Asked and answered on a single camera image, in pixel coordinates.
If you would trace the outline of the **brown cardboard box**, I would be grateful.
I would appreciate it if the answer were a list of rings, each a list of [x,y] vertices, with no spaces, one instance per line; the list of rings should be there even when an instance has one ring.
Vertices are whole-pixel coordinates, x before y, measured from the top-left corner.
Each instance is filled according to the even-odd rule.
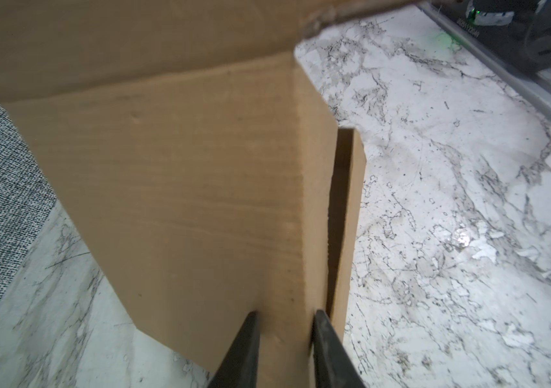
[[[144,334],[207,370],[251,311],[306,387],[338,124],[294,50],[398,1],[0,1],[0,105]]]

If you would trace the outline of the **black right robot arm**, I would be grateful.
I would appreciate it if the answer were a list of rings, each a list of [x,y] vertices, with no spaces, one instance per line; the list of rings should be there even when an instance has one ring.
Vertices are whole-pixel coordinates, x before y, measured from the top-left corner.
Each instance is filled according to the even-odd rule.
[[[551,66],[551,1],[470,1],[465,20],[506,63],[526,73]]]

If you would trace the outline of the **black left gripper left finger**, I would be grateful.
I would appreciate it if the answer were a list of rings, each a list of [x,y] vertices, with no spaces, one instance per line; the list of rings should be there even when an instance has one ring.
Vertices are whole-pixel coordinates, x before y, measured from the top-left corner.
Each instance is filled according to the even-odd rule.
[[[207,387],[256,388],[259,346],[259,313],[251,311]]]

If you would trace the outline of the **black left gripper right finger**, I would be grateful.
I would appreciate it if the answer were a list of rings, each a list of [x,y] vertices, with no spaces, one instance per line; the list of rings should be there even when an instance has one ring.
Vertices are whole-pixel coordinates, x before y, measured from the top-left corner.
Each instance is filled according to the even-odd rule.
[[[312,343],[317,388],[365,387],[323,310],[314,315]]]

